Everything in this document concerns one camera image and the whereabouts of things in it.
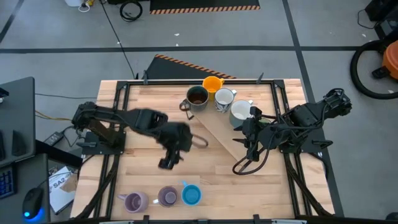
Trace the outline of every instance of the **orange vacuum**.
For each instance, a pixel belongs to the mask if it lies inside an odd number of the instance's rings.
[[[398,80],[398,40],[388,46],[384,52],[382,68],[385,68],[386,73],[392,78]]]
[[[393,43],[389,40],[374,40],[360,46],[355,52],[349,68],[354,86],[364,95],[379,100],[391,100],[398,98],[398,93],[375,93],[367,89],[362,84],[358,77],[357,66],[359,57],[366,50],[377,50],[383,54],[382,67],[372,72],[374,78],[384,78],[391,76],[392,78],[398,80],[398,40]]]

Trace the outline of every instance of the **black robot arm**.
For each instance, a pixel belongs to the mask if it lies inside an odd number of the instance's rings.
[[[255,162],[259,160],[260,153],[266,149],[280,147],[283,152],[297,153],[307,141],[323,149],[333,142],[308,139],[308,135],[313,130],[321,128],[326,119],[347,115],[351,109],[350,99],[340,88],[329,91],[318,103],[306,103],[292,108],[275,117],[275,121],[271,123],[262,123],[262,118],[270,116],[263,115],[260,109],[252,106],[250,114],[253,117],[246,119],[242,126],[235,129],[242,131],[246,138],[234,140],[244,143],[248,149],[246,159]],[[259,142],[263,148],[257,150]]]
[[[188,152],[192,145],[193,135],[189,125],[168,122],[166,114],[151,109],[122,111],[86,102],[79,105],[72,124],[80,131],[89,129],[99,137],[101,143],[116,147],[120,144],[118,132],[105,127],[101,121],[128,126],[136,133],[155,138],[167,150],[166,157],[159,162],[162,169],[173,169],[182,159],[180,151]]]

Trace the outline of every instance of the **purple cup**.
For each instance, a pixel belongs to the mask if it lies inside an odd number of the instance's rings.
[[[174,187],[166,186],[162,188],[157,194],[157,199],[154,203],[159,203],[161,206],[169,208],[177,201],[177,190]]]
[[[142,192],[133,192],[129,195],[121,194],[118,198],[124,200],[124,208],[129,213],[139,213],[148,207],[148,196]]]

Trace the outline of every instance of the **wooden table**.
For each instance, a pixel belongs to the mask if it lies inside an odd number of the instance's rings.
[[[284,81],[290,107],[304,104],[305,96],[300,80]],[[101,82],[97,105],[112,107],[116,83],[117,81]],[[253,100],[254,105],[263,110],[264,114],[275,115],[271,91],[263,85],[224,87],[238,91],[236,100]],[[167,113],[169,121],[187,122],[192,133],[209,141],[209,147],[192,147],[189,153],[182,156],[185,160],[173,170],[161,170],[157,167],[159,159],[165,155],[161,146],[152,138],[126,129],[126,150],[119,163],[115,196],[142,191],[152,201],[157,198],[158,191],[166,185],[172,185],[180,192],[184,180],[200,186],[203,191],[202,201],[195,207],[189,207],[178,197],[178,202],[172,208],[150,204],[145,213],[131,214],[125,211],[123,202],[114,197],[112,220],[142,220],[143,215],[150,215],[151,220],[251,219],[254,214],[259,214],[260,218],[293,218],[283,155],[278,150],[273,150],[266,165],[259,172],[247,176],[234,175],[231,171],[232,166],[236,163],[236,158],[244,155],[245,148],[243,145],[238,146],[242,151],[234,154],[228,146],[229,142],[216,138],[221,137],[214,130],[209,130],[208,122],[201,122],[200,116],[191,121],[187,120],[186,114],[179,110],[178,105],[185,98],[189,88],[190,85],[132,86],[128,110],[152,108]],[[322,163],[307,154],[302,154],[301,160],[308,188],[324,208],[333,213]],[[81,169],[71,217],[78,215],[96,192],[102,161],[103,156],[95,156]],[[297,186],[296,189],[300,211],[303,214],[302,194]],[[107,200],[108,192],[105,192],[101,215],[105,214]]]

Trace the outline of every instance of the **white mug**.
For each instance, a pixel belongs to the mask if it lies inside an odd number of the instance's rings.
[[[243,121],[245,119],[252,116],[250,114],[250,107],[252,106],[252,104],[252,100],[238,100],[232,104],[231,113],[229,114],[229,122],[234,128],[239,127],[243,124]]]
[[[225,113],[229,110],[236,96],[236,90],[221,88],[215,94],[215,104],[218,112]]]

